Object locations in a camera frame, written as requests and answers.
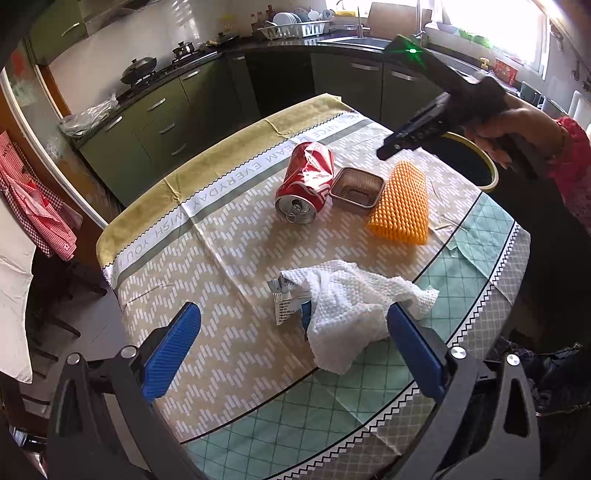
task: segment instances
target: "dish rack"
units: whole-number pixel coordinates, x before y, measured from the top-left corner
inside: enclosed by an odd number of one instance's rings
[[[293,25],[277,25],[276,27],[259,28],[259,31],[269,40],[283,38],[306,38],[314,35],[322,35],[330,20],[319,20],[317,22],[296,23]]]

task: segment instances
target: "hanging towel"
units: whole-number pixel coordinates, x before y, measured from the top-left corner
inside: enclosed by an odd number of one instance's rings
[[[31,240],[50,257],[72,259],[76,236],[57,213],[64,203],[39,182],[16,151],[8,133],[0,135],[0,188]]]

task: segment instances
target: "kitchen cabinet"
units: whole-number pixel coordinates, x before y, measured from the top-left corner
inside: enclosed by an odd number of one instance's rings
[[[309,53],[250,52],[246,64],[263,118],[315,96]]]
[[[240,129],[244,115],[225,59],[210,61],[180,76],[193,110],[203,150]]]
[[[175,78],[127,108],[125,117],[138,132],[181,103],[187,103],[187,98],[179,79]]]
[[[185,101],[135,134],[159,179],[199,153],[193,113]]]
[[[410,73],[402,73],[400,67],[384,64],[381,124],[393,131],[443,93],[443,90],[426,78]]]
[[[248,73],[248,66],[246,65],[246,56],[243,54],[228,55],[228,66],[234,81],[234,87],[240,104],[244,118],[249,124],[261,119],[261,113],[256,103],[255,91],[252,88],[251,76]]]
[[[345,55],[313,53],[316,93],[340,96],[358,112],[380,121],[383,64]]]
[[[74,43],[87,37],[77,0],[54,1],[33,23],[29,32],[35,59],[49,65]]]
[[[124,113],[93,135],[80,151],[126,207],[161,178]]]

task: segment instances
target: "white bowl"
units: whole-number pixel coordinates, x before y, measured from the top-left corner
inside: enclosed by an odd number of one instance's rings
[[[320,14],[316,10],[310,10],[308,12],[308,18],[311,22],[317,22],[320,20]]]

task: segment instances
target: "pink sleeve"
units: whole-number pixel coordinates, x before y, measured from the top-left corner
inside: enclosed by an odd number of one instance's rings
[[[556,122],[570,134],[572,145],[548,176],[556,182],[565,207],[591,235],[591,144],[572,118],[565,116]]]

